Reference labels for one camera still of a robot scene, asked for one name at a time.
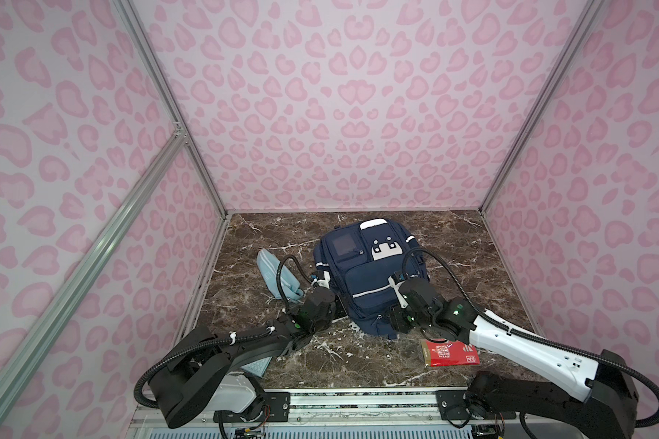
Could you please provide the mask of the navy blue student backpack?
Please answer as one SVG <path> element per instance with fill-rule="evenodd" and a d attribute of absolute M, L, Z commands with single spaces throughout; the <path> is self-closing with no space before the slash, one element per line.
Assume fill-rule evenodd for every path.
<path fill-rule="evenodd" d="M 317 271 L 331 274 L 331 291 L 349 319 L 367 335 L 396 339 L 389 311 L 397 304 L 388 283 L 395 273 L 429 279 L 422 254 L 405 254 L 419 243 L 402 223 L 368 219 L 339 227 L 320 238 L 313 250 Z"/>

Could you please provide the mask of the teal water bottle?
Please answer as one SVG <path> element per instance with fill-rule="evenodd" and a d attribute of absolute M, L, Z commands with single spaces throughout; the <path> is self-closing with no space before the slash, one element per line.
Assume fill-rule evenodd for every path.
<path fill-rule="evenodd" d="M 258 252 L 256 264 L 269 292 L 274 298 L 283 298 L 279 292 L 278 285 L 282 286 L 283 293 L 290 302 L 298 302 L 304 296 L 300 281 L 298 281 L 298 278 L 287 267 L 283 267 L 281 272 L 278 272 L 280 261 L 269 250 L 262 249 Z"/>

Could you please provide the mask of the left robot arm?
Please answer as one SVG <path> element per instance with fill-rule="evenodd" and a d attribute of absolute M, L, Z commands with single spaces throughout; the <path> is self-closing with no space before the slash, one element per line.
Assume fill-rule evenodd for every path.
<path fill-rule="evenodd" d="M 161 411 L 172 429 L 188 424 L 209 406 L 228 374 L 303 349 L 330 327 L 336 309 L 335 294 L 315 286 L 296 310 L 262 327 L 226 335 L 195 329 L 144 372 L 135 385 L 135 399 Z"/>

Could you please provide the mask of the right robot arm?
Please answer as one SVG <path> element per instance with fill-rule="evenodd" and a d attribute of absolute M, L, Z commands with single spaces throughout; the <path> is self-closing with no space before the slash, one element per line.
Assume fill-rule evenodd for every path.
<path fill-rule="evenodd" d="M 533 414 L 572 425 L 589 438 L 633 436 L 639 394 L 622 371 L 621 356 L 604 349 L 593 360 L 587 352 L 557 348 L 529 331 L 517 336 L 494 313 L 480 316 L 463 298 L 446 300 L 421 277 L 394 274 L 389 285 L 397 297 L 389 313 L 396 331 L 419 329 L 437 342 L 485 349 L 541 376 L 539 382 L 528 382 L 478 373 L 464 394 L 471 413 Z"/>

